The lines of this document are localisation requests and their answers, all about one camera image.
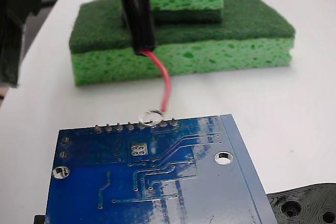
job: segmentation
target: mounting hole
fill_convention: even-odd
[[[230,152],[218,152],[215,161],[220,165],[229,165],[233,161],[233,155]]]
[[[295,216],[299,215],[301,210],[301,205],[293,200],[290,200],[281,206],[282,213],[288,218],[294,218]]]
[[[69,176],[70,169],[66,166],[58,166],[55,169],[52,170],[51,175],[55,179],[65,179]]]
[[[322,220],[325,222],[325,223],[335,223],[335,220],[336,220],[336,216],[334,213],[332,212],[326,212],[323,216],[322,216]]]

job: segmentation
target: black object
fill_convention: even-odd
[[[156,47],[150,0],[122,0],[124,18],[131,32],[132,47],[136,55],[141,50]]]
[[[41,0],[0,0],[0,83],[17,85],[24,24],[40,6]]]
[[[267,195],[278,224],[335,224],[336,184],[317,184]]]
[[[34,224],[44,224],[46,217],[44,215],[36,215],[34,218]]]

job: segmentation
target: white surface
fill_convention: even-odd
[[[68,40],[89,1],[58,1],[0,109],[2,223],[45,213],[59,129],[136,122],[159,107],[161,79],[74,86]],[[232,113],[266,193],[336,183],[336,0],[264,1],[297,30],[291,66],[174,77],[168,116]]]

